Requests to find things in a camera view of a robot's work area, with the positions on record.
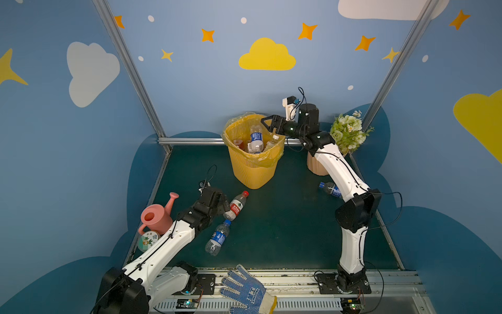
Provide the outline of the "red label water bottle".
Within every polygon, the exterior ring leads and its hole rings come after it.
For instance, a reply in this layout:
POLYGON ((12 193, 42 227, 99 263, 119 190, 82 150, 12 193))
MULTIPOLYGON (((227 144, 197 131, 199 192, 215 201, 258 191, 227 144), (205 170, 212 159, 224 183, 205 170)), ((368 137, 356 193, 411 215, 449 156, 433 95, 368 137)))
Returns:
POLYGON ((248 196, 248 191, 243 191, 231 201, 230 209, 224 213, 226 220, 234 221, 239 216, 246 204, 248 196))

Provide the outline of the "clear bottle white cap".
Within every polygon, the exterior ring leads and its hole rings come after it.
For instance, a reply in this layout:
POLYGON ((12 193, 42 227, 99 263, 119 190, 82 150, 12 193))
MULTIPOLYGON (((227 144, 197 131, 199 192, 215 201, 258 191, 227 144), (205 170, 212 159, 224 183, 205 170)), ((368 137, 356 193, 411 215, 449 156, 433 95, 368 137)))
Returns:
POLYGON ((267 142, 264 151, 268 151, 274 148, 278 144, 279 140, 280 137, 277 134, 274 134, 272 140, 267 142))

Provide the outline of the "blue label bottle front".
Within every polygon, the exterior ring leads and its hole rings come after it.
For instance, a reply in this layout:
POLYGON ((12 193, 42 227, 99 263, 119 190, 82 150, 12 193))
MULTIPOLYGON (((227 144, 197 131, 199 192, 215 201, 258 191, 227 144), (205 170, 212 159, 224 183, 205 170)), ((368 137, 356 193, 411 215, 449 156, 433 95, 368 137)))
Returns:
POLYGON ((232 222, 225 220, 222 224, 218 225, 213 235, 205 246, 205 251, 212 256, 217 256, 220 252, 226 238, 230 234, 230 226, 232 222))

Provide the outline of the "red yellow tea bottle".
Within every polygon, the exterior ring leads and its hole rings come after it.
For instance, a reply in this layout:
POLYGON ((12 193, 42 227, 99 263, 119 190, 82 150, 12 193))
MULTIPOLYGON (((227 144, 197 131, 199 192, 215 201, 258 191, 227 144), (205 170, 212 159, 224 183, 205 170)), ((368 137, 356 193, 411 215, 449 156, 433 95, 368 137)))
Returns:
POLYGON ((246 145, 243 140, 241 139, 234 139, 233 143, 236 147, 238 147, 240 150, 245 151, 246 150, 246 145))

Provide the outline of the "Pepsi bottle blue label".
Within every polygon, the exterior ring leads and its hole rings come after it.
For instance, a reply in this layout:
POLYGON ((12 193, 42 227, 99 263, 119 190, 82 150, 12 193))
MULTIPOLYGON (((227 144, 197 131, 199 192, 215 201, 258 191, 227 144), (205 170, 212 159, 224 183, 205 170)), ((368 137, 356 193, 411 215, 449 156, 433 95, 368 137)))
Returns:
POLYGON ((325 193, 334 196, 336 198, 342 198, 341 191, 338 189, 335 183, 329 182, 324 183, 320 182, 319 188, 321 188, 325 193))

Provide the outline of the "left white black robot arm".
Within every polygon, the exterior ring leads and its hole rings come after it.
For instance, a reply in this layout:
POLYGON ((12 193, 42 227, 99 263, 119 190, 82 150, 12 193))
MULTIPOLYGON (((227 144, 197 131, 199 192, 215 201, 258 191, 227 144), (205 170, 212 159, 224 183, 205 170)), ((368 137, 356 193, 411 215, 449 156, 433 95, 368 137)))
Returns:
POLYGON ((205 230, 214 217, 230 209, 228 197, 219 189, 205 187, 189 208, 158 242, 121 269, 111 268, 102 277, 92 313, 149 313, 172 294, 195 289, 197 268, 182 262, 160 273, 185 246, 205 230))

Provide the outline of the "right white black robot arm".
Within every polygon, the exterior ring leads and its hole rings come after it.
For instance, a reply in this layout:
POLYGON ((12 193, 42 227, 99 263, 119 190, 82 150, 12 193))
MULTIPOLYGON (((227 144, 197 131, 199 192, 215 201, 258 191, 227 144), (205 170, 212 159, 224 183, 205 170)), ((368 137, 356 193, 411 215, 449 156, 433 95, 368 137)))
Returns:
POLYGON ((271 115, 261 119, 264 128, 281 136, 298 139, 316 158, 341 192, 344 204, 335 211, 342 230, 342 251, 337 266, 337 288, 348 294, 363 290, 366 276, 364 249, 367 231, 383 194, 357 176, 329 132, 321 131, 319 110, 310 103, 299 106, 298 121, 271 115))

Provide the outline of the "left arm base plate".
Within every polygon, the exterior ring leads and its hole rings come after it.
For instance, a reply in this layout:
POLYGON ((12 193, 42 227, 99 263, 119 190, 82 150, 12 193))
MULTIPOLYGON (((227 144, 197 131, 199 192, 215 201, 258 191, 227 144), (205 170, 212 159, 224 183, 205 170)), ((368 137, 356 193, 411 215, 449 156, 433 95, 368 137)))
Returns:
POLYGON ((190 276, 187 286, 181 290, 184 295, 213 295, 216 276, 214 274, 198 274, 190 276))

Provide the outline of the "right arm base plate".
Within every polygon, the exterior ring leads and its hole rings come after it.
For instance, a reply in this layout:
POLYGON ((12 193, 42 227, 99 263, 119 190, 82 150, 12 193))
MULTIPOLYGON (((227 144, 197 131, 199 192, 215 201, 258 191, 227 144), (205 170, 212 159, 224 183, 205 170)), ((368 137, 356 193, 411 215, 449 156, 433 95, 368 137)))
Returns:
POLYGON ((355 283, 345 283, 338 273, 316 272, 314 279, 318 284, 320 294, 371 294, 372 290, 367 279, 356 281, 355 283))

